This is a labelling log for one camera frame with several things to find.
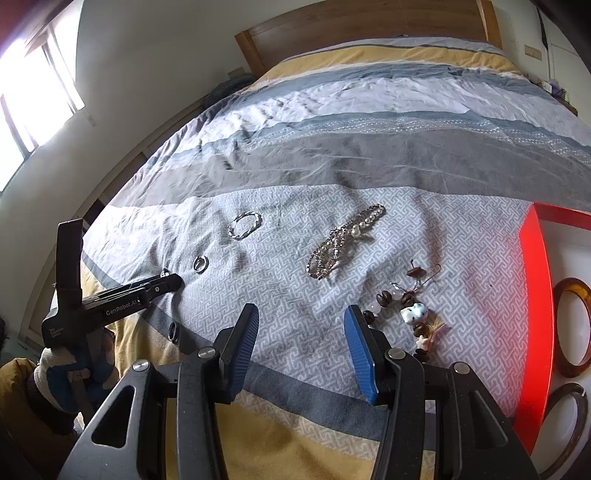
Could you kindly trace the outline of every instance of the silver ring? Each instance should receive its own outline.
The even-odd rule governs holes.
[[[193,269],[199,274],[205,272],[208,266],[209,259],[205,255],[198,255],[193,262]]]

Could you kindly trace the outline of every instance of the red tray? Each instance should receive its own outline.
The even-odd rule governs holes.
[[[521,396],[513,425],[531,454],[544,421],[554,357],[554,302],[550,266],[540,221],[591,230],[591,215],[543,203],[533,204],[519,232],[528,303],[528,344]]]

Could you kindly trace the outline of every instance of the silver twisted bracelet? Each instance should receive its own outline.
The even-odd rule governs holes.
[[[257,212],[239,213],[238,215],[236,215],[234,217],[234,220],[232,220],[232,222],[236,223],[238,220],[242,220],[244,217],[251,216],[251,215],[254,216],[254,218],[255,218],[255,224],[252,225],[252,227],[250,227],[244,233],[237,234],[237,233],[234,233],[234,228],[232,227],[232,223],[229,223],[228,226],[226,227],[228,230],[228,235],[230,235],[234,240],[244,240],[248,235],[250,235],[257,228],[259,228],[262,225],[262,217],[261,217],[261,214],[257,213]]]

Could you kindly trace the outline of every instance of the blue gripper pad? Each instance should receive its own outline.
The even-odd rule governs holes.
[[[228,365],[229,382],[226,388],[234,399],[244,385],[246,372],[251,362],[252,350],[258,335],[259,311],[256,305],[247,303],[232,330],[226,346],[220,354],[220,361]]]
[[[361,393],[369,403],[375,404],[378,398],[378,387],[375,382],[375,364],[363,336],[362,329],[366,329],[367,334],[371,335],[359,307],[357,305],[350,305],[345,310],[345,337],[349,344],[349,353],[351,354],[351,360],[353,360],[357,383],[359,384]]]

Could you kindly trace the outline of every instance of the pearl bracelet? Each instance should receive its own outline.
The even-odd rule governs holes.
[[[386,209],[384,206],[376,203],[355,214],[344,225],[333,228],[329,232],[328,238],[308,257],[306,273],[318,280],[328,277],[335,263],[340,258],[345,242],[349,238],[359,238],[385,212]]]

